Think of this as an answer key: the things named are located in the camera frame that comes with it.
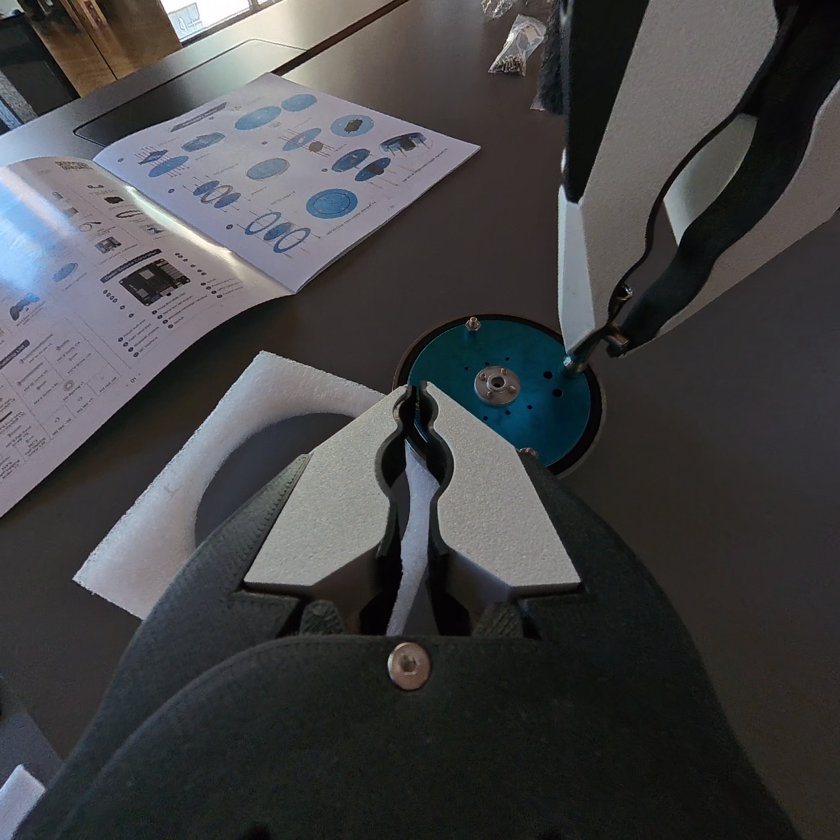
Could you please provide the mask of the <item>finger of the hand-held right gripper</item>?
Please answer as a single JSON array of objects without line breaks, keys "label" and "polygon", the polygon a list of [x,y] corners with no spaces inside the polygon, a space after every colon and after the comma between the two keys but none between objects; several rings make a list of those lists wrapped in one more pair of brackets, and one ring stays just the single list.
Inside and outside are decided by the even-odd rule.
[{"label": "finger of the hand-held right gripper", "polygon": [[738,116],[665,195],[675,257],[620,328],[635,350],[838,209],[838,2],[783,2],[780,45]]},{"label": "finger of the hand-held right gripper", "polygon": [[606,325],[669,179],[735,112],[779,26],[773,2],[633,2],[633,51],[584,193],[559,195],[566,349]]}]

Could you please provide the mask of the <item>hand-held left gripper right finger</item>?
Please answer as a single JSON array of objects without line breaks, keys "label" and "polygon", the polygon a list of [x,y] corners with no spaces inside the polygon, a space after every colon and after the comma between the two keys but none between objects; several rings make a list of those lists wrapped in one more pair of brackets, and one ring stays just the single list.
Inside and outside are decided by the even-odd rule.
[{"label": "hand-held left gripper right finger", "polygon": [[553,476],[438,389],[419,386],[430,505],[428,589],[437,628],[468,635],[496,603],[556,595],[581,579],[527,471]]}]

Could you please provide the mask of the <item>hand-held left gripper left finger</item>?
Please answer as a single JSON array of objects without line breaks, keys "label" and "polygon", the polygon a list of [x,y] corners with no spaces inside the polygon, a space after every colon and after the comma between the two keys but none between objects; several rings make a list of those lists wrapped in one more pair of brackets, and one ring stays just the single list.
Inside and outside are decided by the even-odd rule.
[{"label": "hand-held left gripper left finger", "polygon": [[312,451],[247,589],[327,600],[362,634],[385,634],[403,575],[393,486],[413,417],[404,385]]}]

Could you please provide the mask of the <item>round blue base plate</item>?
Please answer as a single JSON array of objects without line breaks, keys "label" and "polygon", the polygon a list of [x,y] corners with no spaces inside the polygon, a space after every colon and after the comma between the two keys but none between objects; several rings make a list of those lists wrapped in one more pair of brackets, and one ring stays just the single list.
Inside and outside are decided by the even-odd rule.
[{"label": "round blue base plate", "polygon": [[[517,448],[531,447],[553,473],[571,469],[600,431],[602,387],[592,370],[562,373],[566,356],[559,333],[524,318],[480,314],[477,332],[459,318],[426,333],[405,353],[394,385],[429,381]],[[519,378],[518,398],[506,406],[483,403],[476,375],[490,365]]]}]

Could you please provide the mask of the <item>small metal socket wrench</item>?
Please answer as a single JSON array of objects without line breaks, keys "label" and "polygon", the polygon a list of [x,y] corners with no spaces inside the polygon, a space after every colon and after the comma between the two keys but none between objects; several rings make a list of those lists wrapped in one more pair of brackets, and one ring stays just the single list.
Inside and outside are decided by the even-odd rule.
[{"label": "small metal socket wrench", "polygon": [[563,359],[563,375],[574,377],[585,371],[595,346],[600,341],[606,342],[608,349],[614,351],[614,354],[621,355],[627,350],[629,339],[616,326],[615,319],[633,294],[633,289],[625,281],[616,286],[609,303],[606,325],[596,330],[576,349],[567,349],[567,355]]}]

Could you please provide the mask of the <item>dark grey desk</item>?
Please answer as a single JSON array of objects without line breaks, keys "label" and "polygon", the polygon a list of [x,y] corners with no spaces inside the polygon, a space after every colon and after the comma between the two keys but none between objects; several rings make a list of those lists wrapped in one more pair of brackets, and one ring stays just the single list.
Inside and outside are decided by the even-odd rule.
[{"label": "dark grey desk", "polygon": [[[490,76],[509,26],[408,2],[287,78],[480,145],[293,297],[214,330],[2,518],[2,676],[61,757],[136,619],[72,581],[259,351],[391,390],[439,323],[557,326],[564,124]],[[633,547],[807,838],[838,838],[838,216],[673,332],[593,359],[605,422],[565,483]]]}]

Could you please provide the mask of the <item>plastic bag of screws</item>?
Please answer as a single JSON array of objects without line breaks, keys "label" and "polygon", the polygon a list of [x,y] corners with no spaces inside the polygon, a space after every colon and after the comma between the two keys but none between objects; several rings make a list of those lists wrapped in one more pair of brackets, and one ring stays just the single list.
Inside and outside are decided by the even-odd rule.
[{"label": "plastic bag of screws", "polygon": [[494,59],[488,72],[524,77],[527,62],[533,51],[543,42],[547,25],[531,16],[519,14],[509,32],[499,55]]}]

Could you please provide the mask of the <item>silver round hub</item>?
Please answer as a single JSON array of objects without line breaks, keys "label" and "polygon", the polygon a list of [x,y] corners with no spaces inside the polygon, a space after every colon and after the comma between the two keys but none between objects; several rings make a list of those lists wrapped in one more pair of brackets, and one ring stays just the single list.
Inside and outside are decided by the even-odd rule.
[{"label": "silver round hub", "polygon": [[499,365],[490,365],[479,371],[474,387],[478,398],[492,406],[512,403],[521,390],[518,376],[507,367]]}]

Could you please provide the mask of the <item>white foam packing piece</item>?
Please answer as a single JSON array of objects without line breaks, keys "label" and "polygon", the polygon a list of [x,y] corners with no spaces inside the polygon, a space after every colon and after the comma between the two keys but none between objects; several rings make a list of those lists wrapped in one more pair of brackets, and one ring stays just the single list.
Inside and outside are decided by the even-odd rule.
[{"label": "white foam packing piece", "polygon": [[[386,396],[298,362],[262,352],[206,421],[89,555],[76,582],[145,618],[196,548],[198,508],[207,487],[235,450],[263,428],[289,418],[340,414],[354,421]],[[406,629],[427,563],[423,538],[432,479],[419,457],[393,486],[397,497],[402,579],[386,628]]]}]

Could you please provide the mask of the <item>open instruction booklet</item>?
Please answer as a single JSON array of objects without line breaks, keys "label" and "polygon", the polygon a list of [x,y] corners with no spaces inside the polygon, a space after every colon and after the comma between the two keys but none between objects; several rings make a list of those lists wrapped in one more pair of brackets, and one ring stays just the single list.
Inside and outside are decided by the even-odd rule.
[{"label": "open instruction booklet", "polygon": [[478,146],[274,74],[1,170],[1,509],[195,341],[299,291]]}]

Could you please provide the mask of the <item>bright window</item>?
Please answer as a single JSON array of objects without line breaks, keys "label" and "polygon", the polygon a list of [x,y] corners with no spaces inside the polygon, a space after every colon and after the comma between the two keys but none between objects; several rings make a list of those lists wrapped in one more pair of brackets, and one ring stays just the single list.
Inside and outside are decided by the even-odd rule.
[{"label": "bright window", "polygon": [[173,29],[184,44],[210,29],[258,10],[250,1],[161,1]]}]

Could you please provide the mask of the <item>wooden pillar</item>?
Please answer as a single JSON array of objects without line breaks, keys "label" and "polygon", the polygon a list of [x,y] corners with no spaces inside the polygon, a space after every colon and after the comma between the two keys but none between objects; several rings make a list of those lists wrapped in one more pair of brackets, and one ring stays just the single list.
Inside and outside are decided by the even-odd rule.
[{"label": "wooden pillar", "polygon": [[81,96],[182,45],[159,1],[20,1]]}]

